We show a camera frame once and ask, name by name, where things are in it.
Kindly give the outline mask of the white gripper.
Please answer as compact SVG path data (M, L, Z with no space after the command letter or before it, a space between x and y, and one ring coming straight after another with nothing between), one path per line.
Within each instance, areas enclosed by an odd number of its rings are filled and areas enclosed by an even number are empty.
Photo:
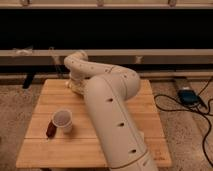
M80 82L77 82L69 79L68 81L65 82L65 85L67 88L71 89L74 93L83 95L86 83L87 83L86 80L81 80Z

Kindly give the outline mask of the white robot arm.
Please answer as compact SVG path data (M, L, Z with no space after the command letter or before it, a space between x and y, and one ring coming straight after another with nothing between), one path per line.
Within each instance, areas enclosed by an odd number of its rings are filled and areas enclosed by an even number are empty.
M70 82L82 87L87 112L110 171L158 171L125 101L140 90L140 77L118 65L89 62L84 51L64 59Z

